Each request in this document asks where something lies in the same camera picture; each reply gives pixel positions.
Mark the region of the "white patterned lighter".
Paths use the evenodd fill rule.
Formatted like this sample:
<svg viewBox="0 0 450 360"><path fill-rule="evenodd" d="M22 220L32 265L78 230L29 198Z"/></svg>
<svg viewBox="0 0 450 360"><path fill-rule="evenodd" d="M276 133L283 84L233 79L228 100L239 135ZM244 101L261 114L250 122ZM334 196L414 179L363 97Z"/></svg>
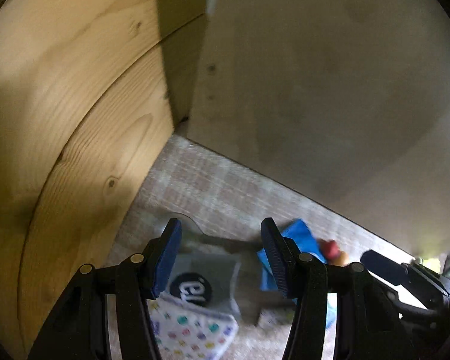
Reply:
<svg viewBox="0 0 450 360"><path fill-rule="evenodd" d="M147 306L164 359L220 359L239 329L231 314L196 306L166 293L148 300Z"/></svg>

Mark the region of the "large plywood back board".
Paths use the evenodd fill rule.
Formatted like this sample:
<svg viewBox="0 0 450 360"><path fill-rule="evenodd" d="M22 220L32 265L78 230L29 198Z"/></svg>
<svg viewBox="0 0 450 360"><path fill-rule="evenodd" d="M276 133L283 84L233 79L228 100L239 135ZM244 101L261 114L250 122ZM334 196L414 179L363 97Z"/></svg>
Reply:
<svg viewBox="0 0 450 360"><path fill-rule="evenodd" d="M420 256L450 249L438 0L209 0L187 135Z"/></svg>

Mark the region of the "pine wood side panel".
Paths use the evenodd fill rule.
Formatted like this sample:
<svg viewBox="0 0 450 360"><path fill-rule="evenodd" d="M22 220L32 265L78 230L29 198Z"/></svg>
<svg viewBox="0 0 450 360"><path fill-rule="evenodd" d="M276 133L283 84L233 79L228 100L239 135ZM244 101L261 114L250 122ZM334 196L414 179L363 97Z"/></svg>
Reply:
<svg viewBox="0 0 450 360"><path fill-rule="evenodd" d="M190 108L206 0L0 0L0 343L101 266Z"/></svg>

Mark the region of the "red orange toy keychain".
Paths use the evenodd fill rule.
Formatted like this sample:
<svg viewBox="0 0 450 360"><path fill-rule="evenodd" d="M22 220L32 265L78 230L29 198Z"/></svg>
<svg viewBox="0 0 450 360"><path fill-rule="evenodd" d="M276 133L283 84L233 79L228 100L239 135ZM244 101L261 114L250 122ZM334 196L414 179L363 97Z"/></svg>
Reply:
<svg viewBox="0 0 450 360"><path fill-rule="evenodd" d="M325 257L329 265L336 267L345 267L349 263L349 256L347 252L342 251L335 240L317 240L319 250L322 256Z"/></svg>

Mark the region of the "beige checkered tablecloth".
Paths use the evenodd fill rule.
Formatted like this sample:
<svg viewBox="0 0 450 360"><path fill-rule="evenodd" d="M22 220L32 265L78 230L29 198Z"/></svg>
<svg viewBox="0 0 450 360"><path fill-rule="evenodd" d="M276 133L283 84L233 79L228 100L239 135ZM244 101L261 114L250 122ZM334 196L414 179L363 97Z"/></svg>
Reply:
<svg viewBox="0 0 450 360"><path fill-rule="evenodd" d="M398 263L411 256L339 214L219 154L174 135L145 178L113 242L106 263L115 265L142 250L169 213L187 215L221 247L241 256L235 291L241 309L239 331L225 359L281 359L288 327L257 327L263 306L284 302L277 292L263 292L260 223L272 217L280 228L303 219L319 239L333 239L352 261L375 250Z"/></svg>

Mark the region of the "silver metal tin box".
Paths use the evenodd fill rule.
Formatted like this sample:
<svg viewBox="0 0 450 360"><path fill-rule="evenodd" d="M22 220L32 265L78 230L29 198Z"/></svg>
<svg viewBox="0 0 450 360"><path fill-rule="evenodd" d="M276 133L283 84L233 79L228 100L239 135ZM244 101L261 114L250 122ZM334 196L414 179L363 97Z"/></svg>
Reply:
<svg viewBox="0 0 450 360"><path fill-rule="evenodd" d="M166 292L183 302L240 318L241 311L235 300L240 268L240 259L233 255L180 253Z"/></svg>

